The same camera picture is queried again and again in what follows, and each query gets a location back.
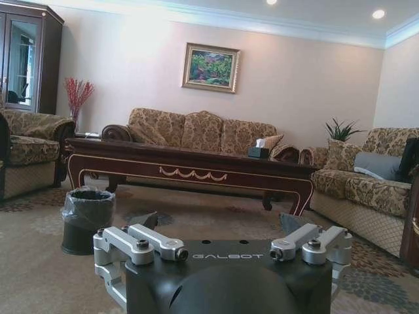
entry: recessed ceiling light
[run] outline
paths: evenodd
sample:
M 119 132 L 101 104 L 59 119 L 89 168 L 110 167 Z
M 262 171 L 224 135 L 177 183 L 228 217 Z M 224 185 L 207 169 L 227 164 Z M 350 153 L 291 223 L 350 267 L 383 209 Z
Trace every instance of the recessed ceiling light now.
M 377 10 L 373 13 L 373 18 L 375 18 L 376 20 L 379 20 L 379 19 L 385 17 L 385 15 L 386 15 L 386 11 Z

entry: picture frame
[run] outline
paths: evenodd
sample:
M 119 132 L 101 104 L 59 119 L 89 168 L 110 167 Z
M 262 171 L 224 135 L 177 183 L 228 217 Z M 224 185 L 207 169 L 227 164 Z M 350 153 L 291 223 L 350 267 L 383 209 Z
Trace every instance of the picture frame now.
M 240 50 L 187 43 L 182 87 L 236 93 Z

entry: tissue box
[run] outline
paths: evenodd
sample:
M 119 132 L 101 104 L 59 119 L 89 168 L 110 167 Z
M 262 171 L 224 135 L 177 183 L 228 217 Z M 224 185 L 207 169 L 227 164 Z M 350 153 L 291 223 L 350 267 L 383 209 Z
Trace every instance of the tissue box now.
M 252 158 L 264 158 L 269 157 L 269 149 L 263 147 L 249 147 L 247 155 Z

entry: armchair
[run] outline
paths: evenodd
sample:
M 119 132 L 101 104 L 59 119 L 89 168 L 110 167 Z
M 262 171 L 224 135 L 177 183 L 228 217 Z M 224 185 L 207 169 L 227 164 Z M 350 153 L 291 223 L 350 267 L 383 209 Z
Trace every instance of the armchair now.
M 361 150 L 402 157 L 407 139 L 418 137 L 419 128 L 376 128 L 369 132 L 362 147 L 346 146 L 340 158 L 336 145 L 330 143 L 329 148 L 305 148 L 300 157 L 301 164 L 319 168 L 311 175 L 314 193 L 310 207 L 314 211 L 416 269 L 419 269 L 419 173 L 413 171 L 412 184 L 378 180 L 355 173 L 354 159 Z
M 51 114 L 0 111 L 0 200 L 65 179 L 65 139 L 72 119 Z

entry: cabinet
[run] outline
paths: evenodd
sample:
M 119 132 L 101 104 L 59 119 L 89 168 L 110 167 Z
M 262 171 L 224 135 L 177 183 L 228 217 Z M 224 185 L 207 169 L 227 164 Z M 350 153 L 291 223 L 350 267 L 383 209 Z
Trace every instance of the cabinet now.
M 64 24 L 50 7 L 0 3 L 0 73 L 5 106 L 55 114 Z

